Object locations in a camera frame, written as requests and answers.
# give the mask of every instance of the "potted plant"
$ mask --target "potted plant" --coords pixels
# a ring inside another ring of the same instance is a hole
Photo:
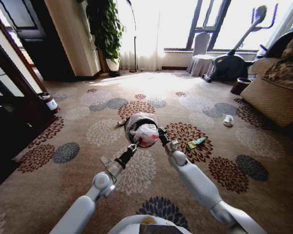
[[[124,31],[117,18],[116,4],[113,0],[87,0],[87,3],[86,14],[90,33],[95,37],[94,43],[102,50],[109,69],[116,72],[120,62],[120,38]]]

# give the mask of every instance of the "dark wooden door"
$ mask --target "dark wooden door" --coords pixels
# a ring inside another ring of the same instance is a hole
[[[53,119],[0,45],[0,161],[15,157]]]
[[[0,0],[0,9],[43,79],[76,80],[44,0]]]

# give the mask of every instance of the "floral carpet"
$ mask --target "floral carpet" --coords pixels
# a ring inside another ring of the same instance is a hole
[[[268,233],[293,233],[293,141],[231,94],[230,85],[184,71],[122,71],[116,78],[44,85],[61,108],[59,118],[15,158],[19,168],[0,186],[0,234],[48,233],[104,170],[99,158],[113,160],[126,150],[117,121],[140,111],[156,115],[224,201]],[[222,123],[226,114],[234,118],[231,128]],[[187,142],[201,137],[204,144],[186,151]],[[228,230],[195,202],[161,143],[136,152],[84,233],[107,233],[134,214],[163,217],[194,234]]]

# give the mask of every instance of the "small bin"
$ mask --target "small bin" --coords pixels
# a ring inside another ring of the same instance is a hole
[[[248,87],[251,83],[251,80],[246,78],[238,78],[236,84],[231,88],[230,92],[236,95],[240,95],[241,92]]]

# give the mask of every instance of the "green packet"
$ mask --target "green packet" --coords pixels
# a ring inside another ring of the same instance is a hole
[[[198,147],[198,145],[204,143],[205,140],[206,140],[206,137],[202,137],[200,139],[196,139],[196,140],[188,142],[187,143],[187,150],[192,150],[192,149]]]

